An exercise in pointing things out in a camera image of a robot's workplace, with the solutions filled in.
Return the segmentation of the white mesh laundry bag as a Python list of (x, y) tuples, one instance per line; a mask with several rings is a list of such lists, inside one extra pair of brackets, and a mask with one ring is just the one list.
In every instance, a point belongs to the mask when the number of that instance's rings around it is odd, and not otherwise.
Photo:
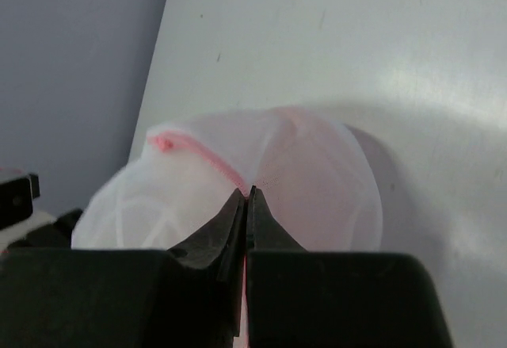
[(170, 249), (203, 227), (239, 191), (246, 199), (241, 329), (230, 347), (252, 347), (246, 304), (246, 215), (265, 151), (282, 127), (273, 110), (208, 114), (151, 129), (142, 155), (94, 195), (72, 232), (71, 246)]

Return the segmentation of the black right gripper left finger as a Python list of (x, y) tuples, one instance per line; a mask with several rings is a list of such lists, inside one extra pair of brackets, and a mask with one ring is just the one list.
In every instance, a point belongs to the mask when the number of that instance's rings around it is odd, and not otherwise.
[(241, 329), (246, 199), (163, 250), (71, 246), (77, 213), (1, 256), (4, 347), (230, 347)]

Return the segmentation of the pink bra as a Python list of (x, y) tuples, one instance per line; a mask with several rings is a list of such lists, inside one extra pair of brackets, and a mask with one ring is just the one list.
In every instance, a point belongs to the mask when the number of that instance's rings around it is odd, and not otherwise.
[(356, 137), (309, 109), (273, 110), (282, 127), (256, 179), (276, 221), (308, 250), (374, 251), (383, 210)]

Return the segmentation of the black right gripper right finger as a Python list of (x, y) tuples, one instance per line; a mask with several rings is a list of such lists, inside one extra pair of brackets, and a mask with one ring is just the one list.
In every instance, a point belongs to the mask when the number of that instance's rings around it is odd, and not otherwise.
[(252, 347), (450, 347), (435, 285), (413, 256), (305, 250), (252, 188), (246, 215)]

